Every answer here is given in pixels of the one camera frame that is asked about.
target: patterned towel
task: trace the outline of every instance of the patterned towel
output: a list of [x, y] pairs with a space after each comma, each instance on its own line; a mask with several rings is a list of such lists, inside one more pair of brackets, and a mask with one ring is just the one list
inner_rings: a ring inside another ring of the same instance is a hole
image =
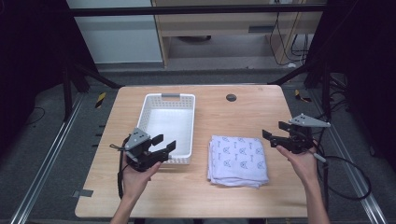
[[268, 183], [262, 142], [257, 138], [212, 136], [207, 178], [213, 184], [257, 189]]

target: aluminum rail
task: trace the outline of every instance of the aluminum rail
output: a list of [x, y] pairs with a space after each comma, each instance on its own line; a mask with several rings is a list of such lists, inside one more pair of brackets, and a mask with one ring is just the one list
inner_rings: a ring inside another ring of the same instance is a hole
[[[313, 102], [315, 103], [318, 111], [320, 113], [323, 113], [323, 110], [322, 110], [321, 106], [319, 105], [320, 100], [319, 100], [318, 95], [312, 90], [308, 90], [308, 91], [309, 91], [310, 95], [312, 96]], [[334, 125], [332, 124], [332, 126], [328, 129], [329, 129], [329, 133], [330, 133], [332, 142], [334, 143], [334, 148], [336, 149], [337, 153], [342, 158], [349, 160], [349, 161], [353, 161], [347, 151], [347, 147], [344, 145], [344, 143], [343, 143], [340, 135], [338, 134], [336, 128], [334, 127]], [[350, 180], [354, 190], [356, 191], [356, 193], [361, 196], [365, 192], [367, 192], [368, 186], [367, 186], [362, 174], [357, 169], [355, 169], [353, 166], [351, 166], [349, 164], [345, 165], [345, 169], [346, 169], [346, 174], [348, 175], [349, 180]], [[379, 207], [378, 203], [376, 202], [373, 194], [370, 194], [367, 198], [361, 200], [361, 204], [362, 204], [364, 210], [366, 211], [368, 218], [370, 218], [370, 221], [373, 224], [387, 224], [388, 223], [384, 214], [382, 213], [381, 208]]]
[[64, 144], [64, 140], [67, 134], [70, 131], [70, 128], [78, 114], [78, 111], [81, 108], [81, 103], [84, 98], [83, 93], [78, 93], [77, 99], [74, 104], [74, 110], [70, 116], [70, 118], [62, 124], [62, 127], [58, 134], [56, 135], [49, 152], [41, 164], [40, 169], [35, 176], [35, 180], [31, 184], [27, 193], [25, 194], [20, 206], [17, 211], [11, 218], [11, 224], [22, 224], [27, 220], [30, 212], [32, 211], [33, 206], [35, 205], [35, 201], [37, 200], [38, 195], [40, 194], [43, 186], [50, 174], [50, 170], [53, 164], [58, 157], [59, 152], [61, 151], [61, 147]]

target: metal bracket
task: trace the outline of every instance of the metal bracket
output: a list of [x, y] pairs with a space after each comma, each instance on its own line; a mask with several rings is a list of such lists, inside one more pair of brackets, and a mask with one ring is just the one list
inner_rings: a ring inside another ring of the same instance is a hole
[[146, 142], [147, 140], [149, 140], [149, 135], [147, 133], [143, 132], [139, 128], [134, 128], [129, 141], [125, 144], [125, 149], [129, 150]]
[[299, 125], [302, 127], [312, 127], [312, 128], [329, 128], [331, 126], [329, 122], [313, 119], [305, 114], [301, 114], [293, 119], [290, 119], [289, 123]]
[[93, 190], [91, 189], [82, 189], [82, 190], [75, 190], [72, 194], [73, 198], [79, 197], [91, 197], [93, 195]]

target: forearm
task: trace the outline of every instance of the forearm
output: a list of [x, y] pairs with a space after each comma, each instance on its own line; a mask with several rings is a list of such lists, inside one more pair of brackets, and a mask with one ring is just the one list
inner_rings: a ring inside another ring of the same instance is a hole
[[131, 215], [132, 209], [134, 209], [136, 202], [137, 198], [130, 198], [126, 196], [122, 197], [119, 208], [117, 209], [110, 223], [128, 223], [129, 216]]
[[304, 183], [309, 223], [330, 223], [317, 180]]

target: human hand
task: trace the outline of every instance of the human hand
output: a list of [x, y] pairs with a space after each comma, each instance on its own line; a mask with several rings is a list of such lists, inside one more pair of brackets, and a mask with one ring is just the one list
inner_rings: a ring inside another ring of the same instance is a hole
[[122, 167], [125, 167], [122, 171], [123, 196], [119, 208], [110, 221], [111, 224], [128, 222], [134, 205], [142, 195], [151, 177], [160, 169], [160, 166], [161, 163], [157, 162], [147, 171], [137, 172], [128, 165], [126, 153], [123, 154]]
[[310, 181], [318, 181], [317, 159], [314, 157], [316, 149], [311, 147], [309, 151], [300, 154], [294, 154], [278, 145], [276, 149], [290, 161], [294, 172], [300, 177], [303, 184], [306, 185]]
[[[127, 166], [127, 155], [123, 154], [122, 167]], [[160, 169], [161, 163], [155, 163], [151, 168], [145, 172], [138, 172], [131, 166], [127, 166], [123, 170], [123, 197], [137, 200], [146, 188], [146, 185], [151, 180], [151, 177]]]

